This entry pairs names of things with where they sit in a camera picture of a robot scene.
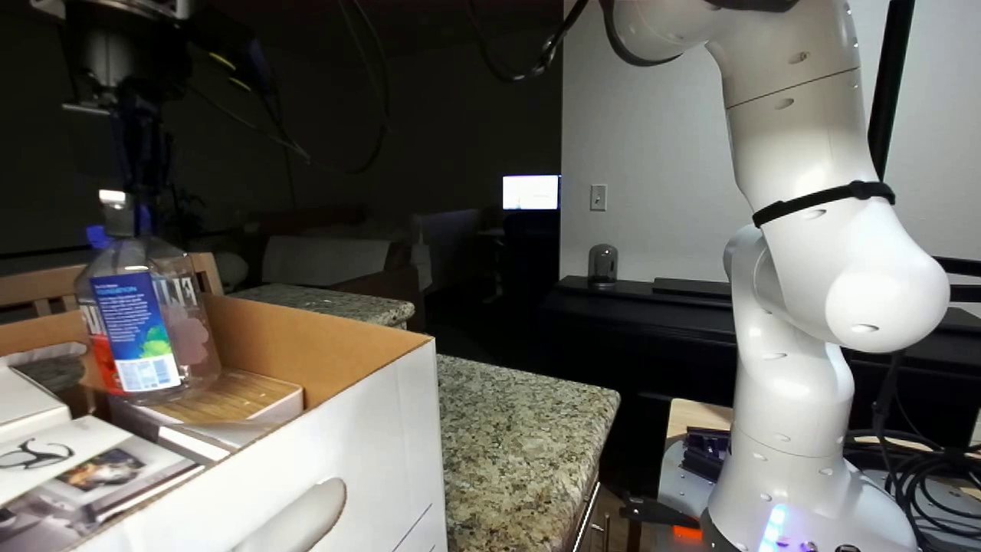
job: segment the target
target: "counter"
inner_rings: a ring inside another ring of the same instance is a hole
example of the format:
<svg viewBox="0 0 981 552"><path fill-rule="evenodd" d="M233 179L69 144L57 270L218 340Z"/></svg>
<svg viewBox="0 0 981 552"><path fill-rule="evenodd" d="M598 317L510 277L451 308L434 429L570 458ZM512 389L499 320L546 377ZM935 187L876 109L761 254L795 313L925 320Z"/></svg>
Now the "counter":
<svg viewBox="0 0 981 552"><path fill-rule="evenodd" d="M286 308L297 308L297 311L333 313L342 320L363 320L372 326L394 326L394 329L406 329L406 321L414 317L412 300L348 294L348 290L333 290L333 287L258 285L258 287L236 290L236 297L286 304Z"/></svg>
<svg viewBox="0 0 981 552"><path fill-rule="evenodd" d="M388 326L412 317L401 300L295 285L240 297ZM457 357L439 357L439 396L451 549L567 546L621 396Z"/></svg>

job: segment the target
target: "box flap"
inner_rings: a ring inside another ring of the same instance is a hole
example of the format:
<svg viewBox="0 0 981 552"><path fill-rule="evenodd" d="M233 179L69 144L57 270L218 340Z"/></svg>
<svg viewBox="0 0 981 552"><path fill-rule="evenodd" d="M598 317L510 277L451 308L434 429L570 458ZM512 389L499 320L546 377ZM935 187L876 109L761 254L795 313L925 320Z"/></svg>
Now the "box flap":
<svg viewBox="0 0 981 552"><path fill-rule="evenodd" d="M307 408L430 340L427 334L243 297L210 297L210 320L228 372L302 383Z"/></svg>

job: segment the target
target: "bottle label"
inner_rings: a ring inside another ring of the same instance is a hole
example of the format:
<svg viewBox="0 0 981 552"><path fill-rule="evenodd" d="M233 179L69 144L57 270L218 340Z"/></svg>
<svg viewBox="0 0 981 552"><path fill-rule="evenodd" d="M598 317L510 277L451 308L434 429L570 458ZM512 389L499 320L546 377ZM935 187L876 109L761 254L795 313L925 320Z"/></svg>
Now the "bottle label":
<svg viewBox="0 0 981 552"><path fill-rule="evenodd" d="M96 277L92 294L112 338L123 394L181 387L152 273Z"/></svg>
<svg viewBox="0 0 981 552"><path fill-rule="evenodd" d="M96 300L81 297L81 313L84 313L85 329L90 329L90 354L92 354L92 361L98 369L102 387L108 394L123 394L123 383L121 383L121 375L116 375L116 361L114 361L114 349L112 349L112 340L105 334L105 326L102 326Z"/></svg>
<svg viewBox="0 0 981 552"><path fill-rule="evenodd" d="M186 273L184 277L156 277L154 285L156 285L161 304L184 308L184 311L201 308L197 282Z"/></svg>

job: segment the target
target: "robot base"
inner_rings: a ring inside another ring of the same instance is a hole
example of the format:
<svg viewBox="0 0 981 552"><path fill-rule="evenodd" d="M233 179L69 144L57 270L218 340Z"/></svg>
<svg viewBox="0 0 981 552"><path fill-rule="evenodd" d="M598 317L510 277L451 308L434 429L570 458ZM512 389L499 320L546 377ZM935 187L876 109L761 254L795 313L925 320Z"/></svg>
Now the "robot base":
<svg viewBox="0 0 981 552"><path fill-rule="evenodd" d="M841 460L823 468L778 450L734 455L709 500L712 549L916 552L897 500Z"/></svg>

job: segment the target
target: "black cable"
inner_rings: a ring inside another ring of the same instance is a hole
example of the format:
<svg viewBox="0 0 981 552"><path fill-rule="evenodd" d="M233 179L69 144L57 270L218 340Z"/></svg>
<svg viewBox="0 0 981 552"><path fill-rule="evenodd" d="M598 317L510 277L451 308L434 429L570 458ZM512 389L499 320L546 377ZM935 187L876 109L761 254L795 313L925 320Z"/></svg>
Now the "black cable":
<svg viewBox="0 0 981 552"><path fill-rule="evenodd" d="M671 56L671 59L640 59L640 56L634 56L623 40L621 40L621 32L616 32L616 10L615 10L615 0L601 0L601 7L604 7L604 29L606 29L606 40L609 40L609 50L623 59L623 60L630 60L630 65L634 65L634 69L655 69L655 65L668 65L668 60L676 60L679 56Z"/></svg>
<svg viewBox="0 0 981 552"><path fill-rule="evenodd" d="M912 413L904 410L902 396L899 396L899 365L902 365L902 360L904 357L897 354L890 369L887 369L884 389L879 389L879 396L874 402L874 425L850 432L852 435L850 443L855 443L860 435L876 435L879 458L887 462L887 485L884 487L897 496L899 509L912 519L912 529L915 529L920 546L925 546L928 532L977 541L981 529L972 529L968 521L977 521L981 514L962 513L962 509L954 509L954 507L942 503L928 492L928 477L935 477L942 473L944 474L962 473L962 474L968 474L968 481L976 481L976 468L981 462L968 460L966 458L968 450L952 450L952 449L925 438L916 429L916 424L912 419ZM912 425L909 432L887 429L890 406L899 408L899 413ZM904 443L924 444L925 450L899 449L890 438L904 438ZM928 507L935 507L937 513L957 514L957 519L952 521L952 519L937 519L937 514L925 513L924 500Z"/></svg>
<svg viewBox="0 0 981 552"><path fill-rule="evenodd" d="M286 129L286 115L283 115L283 100L279 100L279 91L271 91L271 95L258 95L258 100L265 104L271 122L277 126L277 132L286 138L286 141L295 141ZM295 163L291 163L291 154L283 147L283 171L286 171L286 189L288 189L288 205L297 205L297 181L295 181Z"/></svg>
<svg viewBox="0 0 981 552"><path fill-rule="evenodd" d="M543 42L536 65L532 65L529 70L512 70L492 46L492 35L482 23L480 0L465 0L465 11L468 11L473 32L480 36L482 59L492 69L492 74L503 83L532 83L532 79L548 74L548 69L554 69L554 60L559 60L559 50L562 50L567 32L579 23L587 7L588 7L588 0L574 3L574 10L562 17L559 32Z"/></svg>
<svg viewBox="0 0 981 552"><path fill-rule="evenodd" d="M365 7L359 0L342 0L342 14L344 14L344 24L348 24L363 60L365 60L365 70L372 74L372 79L376 86L376 95L381 95L381 122L376 122L372 150L368 150L368 156L363 163L356 163L356 169L348 171L348 176L363 176L376 163L376 156L383 150L383 141L390 135L394 83L390 83L390 65L388 65L383 40L381 40L376 29L372 24Z"/></svg>
<svg viewBox="0 0 981 552"><path fill-rule="evenodd" d="M879 46L879 74L876 74L876 89L874 89L872 116L869 116L869 147L872 147L876 176L887 176L887 163L890 163L890 141L892 141L892 122L897 122L897 104L899 104L915 11L916 11L916 0L890 0L887 36Z"/></svg>
<svg viewBox="0 0 981 552"><path fill-rule="evenodd" d="M190 91L195 99L201 99L205 107L213 107L216 115L222 115L222 116L247 126L248 132L273 141L277 147L283 147L283 150L295 154L297 161L303 161L307 166L314 166L311 154L307 154L302 144L283 138L277 129L271 132L268 126L258 126L258 122L253 122L253 120L228 109L224 104L218 104L216 99L210 99L205 91L201 91L197 86L186 86L186 91Z"/></svg>
<svg viewBox="0 0 981 552"><path fill-rule="evenodd" d="M887 443L887 419L890 419L890 406L892 406L892 396L897 396L897 369L899 369L899 360L902 354L892 357L890 369L887 369L887 377L884 377L884 387L879 387L879 396L874 399L872 410L874 410L874 432L879 438L879 455L884 455L884 466L887 466L887 492L892 485L892 460L890 460L890 443Z"/></svg>

